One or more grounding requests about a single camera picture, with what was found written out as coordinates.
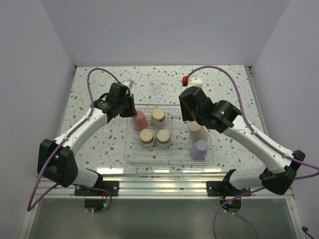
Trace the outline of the pink cup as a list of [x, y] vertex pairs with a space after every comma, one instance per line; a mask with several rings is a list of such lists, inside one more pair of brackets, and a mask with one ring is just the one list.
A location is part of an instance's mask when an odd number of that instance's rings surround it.
[[132, 117], [132, 123], [134, 129], [137, 131], [141, 131], [148, 127], [147, 118], [145, 114], [140, 110], [137, 110], [137, 115]]

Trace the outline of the tall beige cup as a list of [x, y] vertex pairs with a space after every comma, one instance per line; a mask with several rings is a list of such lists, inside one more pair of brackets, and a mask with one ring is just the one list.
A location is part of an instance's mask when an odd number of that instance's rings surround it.
[[205, 127], [199, 125], [196, 121], [188, 123], [189, 135], [192, 143], [196, 143], [199, 140], [207, 140], [207, 132]]

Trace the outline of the steel cup back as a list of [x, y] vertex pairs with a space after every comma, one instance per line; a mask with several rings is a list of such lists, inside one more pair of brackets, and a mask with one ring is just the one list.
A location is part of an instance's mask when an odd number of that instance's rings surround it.
[[154, 132], [150, 128], [142, 129], [139, 139], [144, 148], [152, 148], [155, 144]]

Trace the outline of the steel cup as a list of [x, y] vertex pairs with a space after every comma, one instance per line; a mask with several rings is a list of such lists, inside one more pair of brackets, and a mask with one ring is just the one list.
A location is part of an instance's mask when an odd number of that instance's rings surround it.
[[152, 148], [155, 144], [154, 132], [150, 128], [142, 129], [139, 139], [144, 148]]
[[165, 111], [162, 108], [155, 108], [152, 111], [152, 125], [153, 126], [164, 126], [165, 124]]
[[158, 148], [169, 148], [171, 144], [171, 134], [167, 129], [159, 129], [156, 133]]

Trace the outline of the clear glass mug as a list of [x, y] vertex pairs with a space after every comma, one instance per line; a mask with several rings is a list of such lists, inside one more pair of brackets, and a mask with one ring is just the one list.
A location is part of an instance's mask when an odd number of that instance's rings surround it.
[[150, 85], [154, 94], [159, 94], [161, 92], [162, 82], [160, 80], [153, 80], [150, 82]]

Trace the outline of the purple cup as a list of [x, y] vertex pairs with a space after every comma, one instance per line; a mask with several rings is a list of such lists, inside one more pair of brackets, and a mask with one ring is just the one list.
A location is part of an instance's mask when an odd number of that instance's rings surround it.
[[208, 144], [205, 140], [198, 140], [190, 150], [193, 160], [204, 160], [208, 151]]

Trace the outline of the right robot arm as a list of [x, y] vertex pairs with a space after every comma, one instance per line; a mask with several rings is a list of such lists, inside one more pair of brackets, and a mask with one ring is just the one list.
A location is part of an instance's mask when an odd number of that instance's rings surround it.
[[277, 195], [286, 193], [306, 157], [302, 151], [286, 149], [257, 128], [247, 126], [238, 108], [225, 100], [213, 103], [199, 87], [184, 90], [179, 101], [184, 121], [196, 121], [207, 129], [224, 134], [263, 162], [264, 165], [258, 168], [230, 170], [222, 183], [226, 195], [234, 195], [249, 187], [264, 187]]

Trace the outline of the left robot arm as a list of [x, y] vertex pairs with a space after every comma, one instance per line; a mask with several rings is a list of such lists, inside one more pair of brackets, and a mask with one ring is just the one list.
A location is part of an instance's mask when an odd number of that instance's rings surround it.
[[113, 83], [107, 93], [91, 103], [88, 112], [67, 132], [54, 140], [45, 139], [39, 147], [37, 172], [63, 187], [86, 186], [90, 194], [102, 193], [104, 184], [96, 171], [80, 168], [76, 155], [87, 140], [117, 116], [137, 115], [131, 80]]

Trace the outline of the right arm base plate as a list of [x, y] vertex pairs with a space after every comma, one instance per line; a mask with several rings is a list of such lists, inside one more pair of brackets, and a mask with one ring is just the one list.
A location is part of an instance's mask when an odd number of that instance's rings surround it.
[[235, 189], [229, 182], [223, 181], [207, 181], [206, 182], [206, 191], [208, 197], [220, 197], [225, 199], [226, 197], [235, 197], [248, 193], [248, 196], [251, 196], [250, 188], [246, 189]]

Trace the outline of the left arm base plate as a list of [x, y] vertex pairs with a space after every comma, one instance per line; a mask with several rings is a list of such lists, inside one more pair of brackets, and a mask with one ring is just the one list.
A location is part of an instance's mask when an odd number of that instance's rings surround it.
[[116, 197], [120, 188], [119, 181], [101, 181], [94, 187], [77, 186], [74, 191], [75, 196], [97, 197], [111, 195]]

